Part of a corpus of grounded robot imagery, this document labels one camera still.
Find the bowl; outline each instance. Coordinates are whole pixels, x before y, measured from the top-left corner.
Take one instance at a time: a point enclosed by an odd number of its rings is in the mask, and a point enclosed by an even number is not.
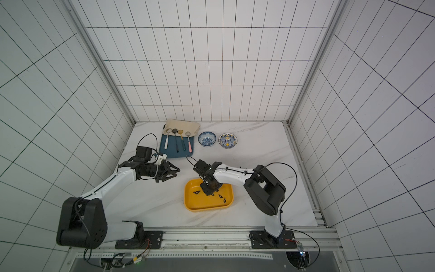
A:
[[[231,133],[224,133],[219,137],[219,144],[223,148],[232,148],[237,144],[237,137]]]
[[[212,146],[216,142],[216,135],[213,132],[205,131],[198,136],[198,142],[205,147]]]

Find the gold spoon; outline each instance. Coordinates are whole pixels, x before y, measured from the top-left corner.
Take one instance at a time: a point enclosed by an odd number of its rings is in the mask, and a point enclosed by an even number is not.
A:
[[[183,146],[183,150],[186,151],[186,145],[184,144],[183,135],[182,135],[183,130],[179,129],[177,133],[181,136],[181,145]]]

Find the blue tray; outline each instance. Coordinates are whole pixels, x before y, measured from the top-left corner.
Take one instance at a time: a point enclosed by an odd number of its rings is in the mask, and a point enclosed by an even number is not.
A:
[[[177,141],[177,143],[178,143],[178,150],[179,150],[178,153],[177,153],[177,148],[175,146],[175,141]],[[194,152],[194,148],[193,148],[194,137],[193,136],[190,137],[192,153],[189,152],[189,143],[187,141],[187,137],[183,137],[183,142],[186,145],[186,150],[183,150],[183,145],[181,144],[181,137],[180,136],[169,135],[169,139],[167,141],[167,149],[164,148],[165,142],[166,142],[166,134],[162,134],[159,152],[166,154],[167,158],[183,158],[183,157],[191,156]]]

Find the beige cloth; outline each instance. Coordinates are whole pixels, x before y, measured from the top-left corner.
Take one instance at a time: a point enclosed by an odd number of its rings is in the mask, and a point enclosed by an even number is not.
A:
[[[176,128],[177,130],[183,131],[183,134],[182,134],[183,137],[187,137],[186,136],[187,131],[191,133],[190,137],[193,137],[198,133],[199,126],[200,125],[198,123],[195,123],[195,122],[180,121],[180,120],[175,120],[175,119],[167,119],[166,125],[162,131],[162,134],[167,134],[166,130],[168,128],[170,128],[170,129]]]

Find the yellow tray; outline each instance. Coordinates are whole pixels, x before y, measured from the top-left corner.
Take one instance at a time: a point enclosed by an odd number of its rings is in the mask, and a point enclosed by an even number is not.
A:
[[[184,189],[184,205],[191,212],[228,208],[233,204],[234,194],[231,184],[223,184],[219,191],[207,196],[199,186],[202,179],[192,179]]]

